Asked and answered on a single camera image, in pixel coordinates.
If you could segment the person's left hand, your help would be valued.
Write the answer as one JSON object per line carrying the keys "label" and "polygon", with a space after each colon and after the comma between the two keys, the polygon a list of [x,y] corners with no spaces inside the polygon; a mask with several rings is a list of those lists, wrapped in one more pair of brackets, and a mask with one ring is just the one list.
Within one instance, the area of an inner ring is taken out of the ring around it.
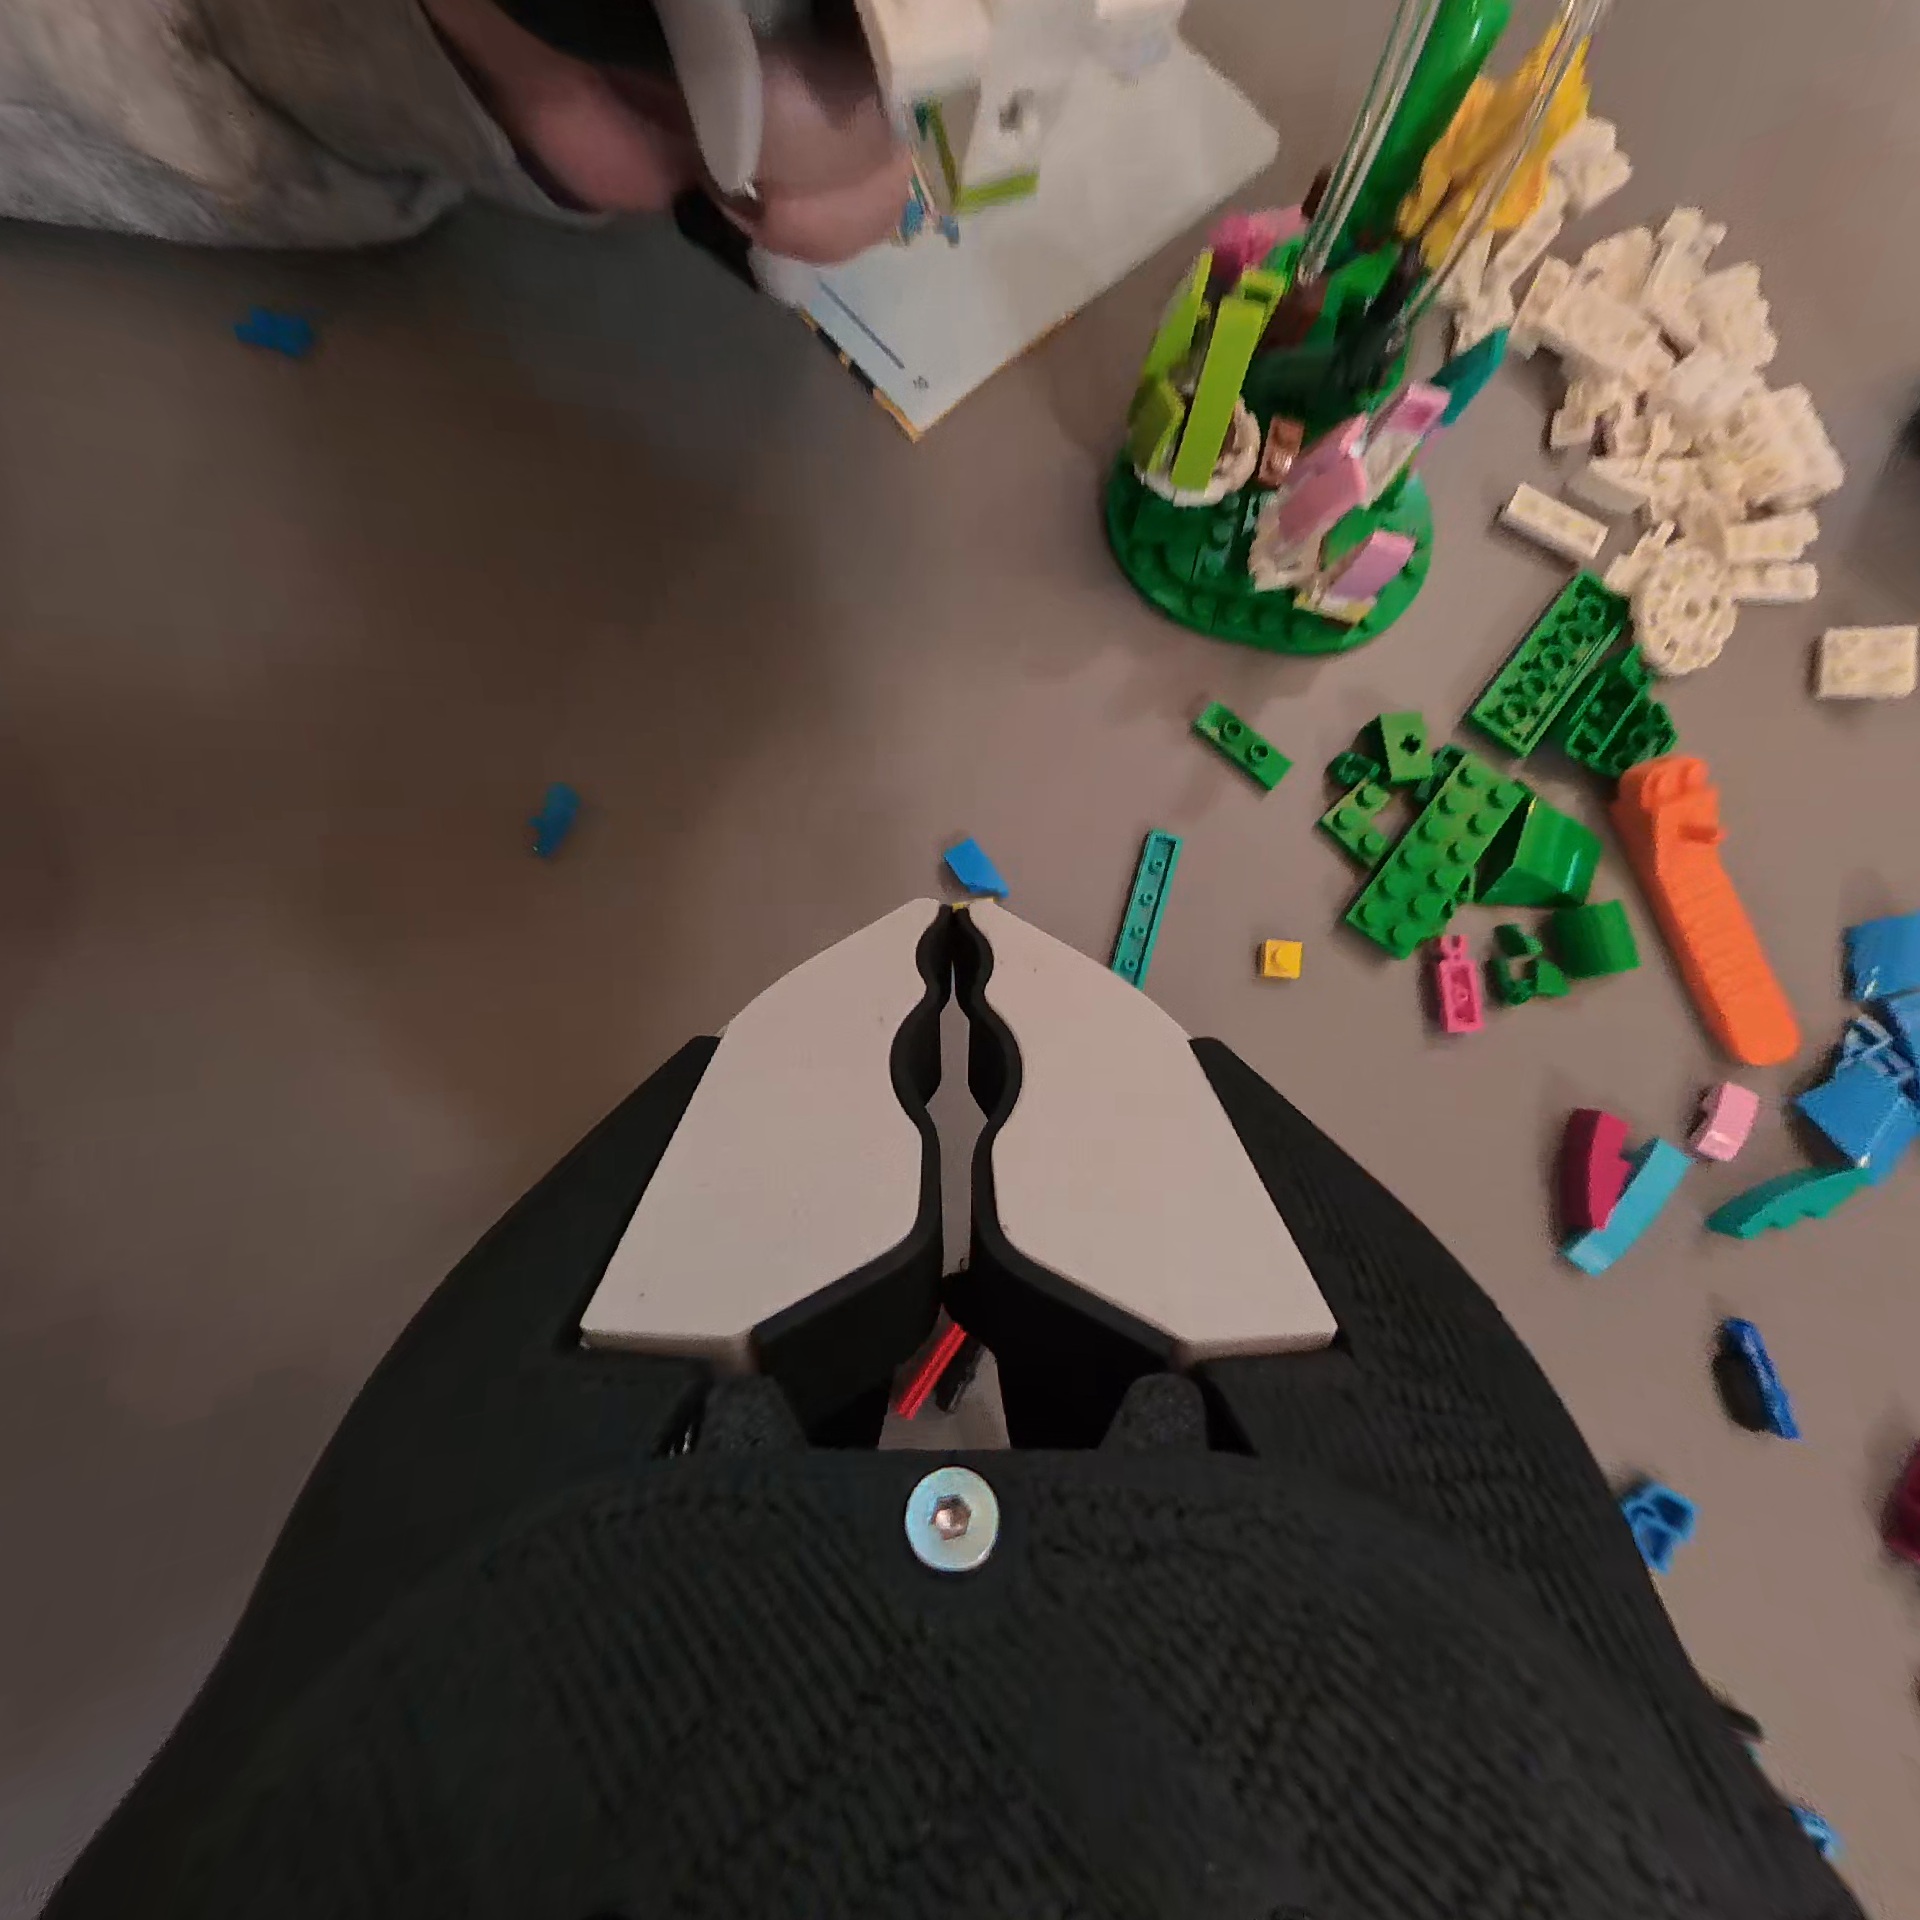
{"label": "person's left hand", "polygon": [[707,202],[744,247],[836,266],[886,244],[913,174],[853,21],[820,14],[758,44],[761,143],[751,190],[710,180],[679,83],[649,63],[574,54],[511,6],[422,5],[469,91],[549,199],[577,213],[671,213]]}

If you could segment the magenta curved brick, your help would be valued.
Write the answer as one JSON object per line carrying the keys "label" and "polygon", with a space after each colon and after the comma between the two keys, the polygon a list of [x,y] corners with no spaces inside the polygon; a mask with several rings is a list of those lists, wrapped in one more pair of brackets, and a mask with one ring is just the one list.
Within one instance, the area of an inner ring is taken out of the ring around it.
{"label": "magenta curved brick", "polygon": [[1604,1109],[1573,1109],[1555,1163],[1561,1242],[1601,1233],[1635,1172],[1635,1146],[1624,1121]]}

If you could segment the green flower brick model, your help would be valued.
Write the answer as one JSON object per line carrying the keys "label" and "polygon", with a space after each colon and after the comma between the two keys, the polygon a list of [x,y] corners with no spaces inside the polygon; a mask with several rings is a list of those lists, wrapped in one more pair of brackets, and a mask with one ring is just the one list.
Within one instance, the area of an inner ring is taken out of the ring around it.
{"label": "green flower brick model", "polygon": [[1173,623],[1337,657],[1424,588],[1419,467],[1516,342],[1505,295],[1565,210],[1604,5],[1555,5],[1494,75],[1512,11],[1398,5],[1302,202],[1222,219],[1175,285],[1101,508],[1120,573]]}

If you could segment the blue pink brick pile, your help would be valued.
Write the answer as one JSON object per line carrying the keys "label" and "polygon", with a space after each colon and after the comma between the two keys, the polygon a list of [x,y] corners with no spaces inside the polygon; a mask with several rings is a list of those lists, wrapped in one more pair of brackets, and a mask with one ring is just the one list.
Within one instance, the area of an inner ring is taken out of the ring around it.
{"label": "blue pink brick pile", "polygon": [[1847,927],[1840,986],[1849,1020],[1793,1109],[1845,1167],[1884,1183],[1918,1142],[1918,914]]}

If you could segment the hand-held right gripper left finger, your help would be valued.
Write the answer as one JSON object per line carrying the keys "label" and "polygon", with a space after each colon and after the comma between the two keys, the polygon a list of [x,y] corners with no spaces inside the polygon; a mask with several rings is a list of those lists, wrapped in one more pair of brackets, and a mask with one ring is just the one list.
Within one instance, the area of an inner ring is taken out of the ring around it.
{"label": "hand-held right gripper left finger", "polygon": [[646,1175],[582,1346],[781,1387],[814,1444],[877,1444],[944,1287],[953,911],[910,899],[747,1001]]}

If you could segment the person's left forearm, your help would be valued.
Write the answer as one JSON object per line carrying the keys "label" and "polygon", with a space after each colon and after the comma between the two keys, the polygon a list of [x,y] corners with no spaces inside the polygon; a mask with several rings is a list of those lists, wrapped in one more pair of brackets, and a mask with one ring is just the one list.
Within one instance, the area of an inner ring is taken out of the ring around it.
{"label": "person's left forearm", "polygon": [[545,210],[414,3],[5,3],[6,219],[358,249]]}

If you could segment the light blue curved brick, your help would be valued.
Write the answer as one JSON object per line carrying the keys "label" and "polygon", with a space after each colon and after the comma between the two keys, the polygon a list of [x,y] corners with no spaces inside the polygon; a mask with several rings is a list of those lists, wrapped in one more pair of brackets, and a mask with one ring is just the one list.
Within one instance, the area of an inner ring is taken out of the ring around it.
{"label": "light blue curved brick", "polygon": [[1668,1210],[1691,1166],[1693,1157],[1683,1146],[1661,1137],[1646,1140],[1607,1220],[1567,1236],[1559,1257],[1581,1276],[1607,1273]]}

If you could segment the orange brick separator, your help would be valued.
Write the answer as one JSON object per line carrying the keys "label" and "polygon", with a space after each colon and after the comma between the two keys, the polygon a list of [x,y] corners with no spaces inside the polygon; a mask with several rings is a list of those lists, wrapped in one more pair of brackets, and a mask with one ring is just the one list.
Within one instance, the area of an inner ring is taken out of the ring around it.
{"label": "orange brick separator", "polygon": [[1629,766],[1612,818],[1707,1035],[1737,1066],[1784,1066],[1801,1044],[1799,1021],[1724,867],[1707,761],[1667,754]]}

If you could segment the pile of green bricks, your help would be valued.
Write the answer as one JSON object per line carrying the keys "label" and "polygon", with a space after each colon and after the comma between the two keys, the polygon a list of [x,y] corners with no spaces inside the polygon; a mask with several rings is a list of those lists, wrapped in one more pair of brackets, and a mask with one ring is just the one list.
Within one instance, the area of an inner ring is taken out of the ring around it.
{"label": "pile of green bricks", "polygon": [[1596,893],[1599,836],[1525,777],[1549,753],[1615,782],[1668,753],[1668,706],[1635,638],[1621,572],[1567,579],[1467,709],[1471,742],[1428,741],[1416,714],[1375,721],[1377,745],[1335,761],[1319,830],[1360,871],[1343,927],[1391,957],[1463,932],[1501,1005],[1564,999],[1641,970],[1628,908]]}

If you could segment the pile of white bricks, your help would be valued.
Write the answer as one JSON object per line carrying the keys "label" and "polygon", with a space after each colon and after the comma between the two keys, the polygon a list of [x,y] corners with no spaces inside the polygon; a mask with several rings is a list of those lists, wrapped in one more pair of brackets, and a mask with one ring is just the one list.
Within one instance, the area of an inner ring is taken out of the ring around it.
{"label": "pile of white bricks", "polygon": [[1559,365],[1545,443],[1575,467],[1556,491],[1517,484],[1496,523],[1575,569],[1635,523],[1596,586],[1622,599],[1643,666],[1680,681],[1717,663],[1743,607],[1817,599],[1817,508],[1845,467],[1807,389],[1771,383],[1760,267],[1717,266],[1725,229],[1704,210],[1552,251],[1628,180],[1613,123],[1579,115],[1547,146],[1527,218],[1475,237],[1444,283],[1446,372],[1479,347]]}

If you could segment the grey desk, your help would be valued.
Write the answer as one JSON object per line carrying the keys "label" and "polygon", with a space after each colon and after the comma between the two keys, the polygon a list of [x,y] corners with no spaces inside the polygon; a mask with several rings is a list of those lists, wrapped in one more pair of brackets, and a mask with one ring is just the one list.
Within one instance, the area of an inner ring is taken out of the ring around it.
{"label": "grey desk", "polygon": [[[1455,731],[1564,580],[1496,529],[1556,491],[1552,359],[1430,454],[1430,579],[1377,643],[1173,628],[1097,515],[1153,319],[1142,267],[904,439],[797,323],[657,225],[470,210],[358,257],[5,237],[5,1916],[46,1894],[198,1689],[325,1442],[427,1291],[683,1041],[974,836],[1104,961],[1173,830],[1151,999],[1355,1155],[1525,1334],[1601,1466],[1691,1497],[1661,1581],[1875,1916],[1915,1916],[1915,1157],[1751,1243],[1704,1214],[1812,1150],[1840,932],[1915,908],[1915,699],[1823,703],[1831,623],[1915,622],[1915,5],[1613,5],[1635,178],[1760,267],[1782,382],[1847,467],[1812,607],[1751,607],[1668,693],[1804,1028],[1740,1159],[1604,1278],[1556,1254],[1573,1107],[1683,1140],[1737,1076],[1607,822],[1643,964],[1476,1037],[1341,925],[1326,764],[1377,711]],[[233,338],[307,313],[293,362]],[[1273,793],[1192,718],[1292,759]],[[540,860],[553,782],[582,811]],[[1263,939],[1302,943],[1263,981]],[[1804,1437],[1742,1430],[1718,1322]]]}

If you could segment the dark blue brick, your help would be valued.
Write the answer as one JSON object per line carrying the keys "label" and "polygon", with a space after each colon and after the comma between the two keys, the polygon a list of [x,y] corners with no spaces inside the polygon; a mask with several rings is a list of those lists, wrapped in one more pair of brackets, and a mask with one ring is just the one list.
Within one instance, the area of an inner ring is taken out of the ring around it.
{"label": "dark blue brick", "polygon": [[1711,1378],[1725,1415],[1745,1433],[1799,1442],[1801,1426],[1792,1412],[1765,1334],[1743,1317],[1724,1317],[1715,1338]]}

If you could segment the small green plate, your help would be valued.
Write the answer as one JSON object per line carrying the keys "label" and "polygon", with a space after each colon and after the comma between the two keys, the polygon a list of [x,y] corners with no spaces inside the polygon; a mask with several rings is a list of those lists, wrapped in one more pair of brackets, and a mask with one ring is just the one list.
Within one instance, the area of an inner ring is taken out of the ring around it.
{"label": "small green plate", "polygon": [[1281,749],[1220,702],[1206,703],[1191,721],[1191,731],[1263,793],[1273,793],[1292,771]]}

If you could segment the teal curved brick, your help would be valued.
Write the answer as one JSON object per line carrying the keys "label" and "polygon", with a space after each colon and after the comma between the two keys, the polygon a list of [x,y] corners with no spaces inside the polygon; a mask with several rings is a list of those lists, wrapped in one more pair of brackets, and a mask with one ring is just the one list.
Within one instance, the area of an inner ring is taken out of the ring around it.
{"label": "teal curved brick", "polygon": [[1704,1219],[1711,1235],[1751,1242],[1832,1215],[1875,1183],[1867,1167],[1799,1167],[1749,1187]]}

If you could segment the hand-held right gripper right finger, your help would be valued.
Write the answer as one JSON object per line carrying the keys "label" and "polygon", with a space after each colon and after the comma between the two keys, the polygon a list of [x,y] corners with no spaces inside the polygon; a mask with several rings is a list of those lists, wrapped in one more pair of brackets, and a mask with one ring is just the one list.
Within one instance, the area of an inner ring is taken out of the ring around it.
{"label": "hand-held right gripper right finger", "polygon": [[1321,1354],[1337,1319],[1192,1037],[997,902],[951,918],[972,1159],[958,1323],[1016,1450],[1092,1450],[1128,1387]]}

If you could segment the long teal plate brick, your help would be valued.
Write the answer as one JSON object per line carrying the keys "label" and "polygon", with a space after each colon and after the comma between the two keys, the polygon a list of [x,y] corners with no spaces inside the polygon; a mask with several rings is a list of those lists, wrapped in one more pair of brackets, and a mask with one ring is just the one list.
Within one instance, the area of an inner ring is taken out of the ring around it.
{"label": "long teal plate brick", "polygon": [[1160,939],[1168,889],[1182,850],[1184,839],[1166,830],[1147,831],[1141,843],[1111,948],[1111,971],[1139,993],[1144,987]]}

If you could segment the white instruction booklet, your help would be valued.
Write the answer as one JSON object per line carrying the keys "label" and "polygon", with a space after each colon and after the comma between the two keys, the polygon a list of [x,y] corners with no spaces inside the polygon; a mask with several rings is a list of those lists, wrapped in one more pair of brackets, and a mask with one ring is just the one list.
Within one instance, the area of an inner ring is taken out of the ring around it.
{"label": "white instruction booklet", "polygon": [[751,277],[916,442],[1254,180],[1277,143],[1260,109],[1175,37],[1139,81],[1101,63],[1071,78],[1032,190],[951,210],[923,146],[893,237],[830,267],[757,247]]}

